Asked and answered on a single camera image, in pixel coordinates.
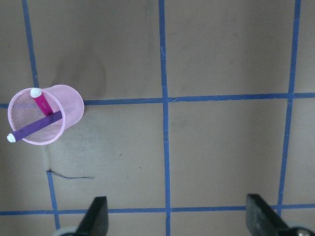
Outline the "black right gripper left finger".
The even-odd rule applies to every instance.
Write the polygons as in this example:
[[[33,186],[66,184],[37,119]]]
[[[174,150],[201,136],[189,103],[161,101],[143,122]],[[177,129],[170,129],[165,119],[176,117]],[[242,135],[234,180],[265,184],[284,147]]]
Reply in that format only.
[[[76,236],[106,236],[109,228],[107,198],[95,197],[80,222]]]

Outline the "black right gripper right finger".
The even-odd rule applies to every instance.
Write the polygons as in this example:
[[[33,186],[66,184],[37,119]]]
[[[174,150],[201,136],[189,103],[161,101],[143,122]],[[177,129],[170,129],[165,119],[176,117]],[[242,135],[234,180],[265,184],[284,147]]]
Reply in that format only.
[[[246,226],[252,236],[288,236],[290,232],[259,194],[246,196]]]

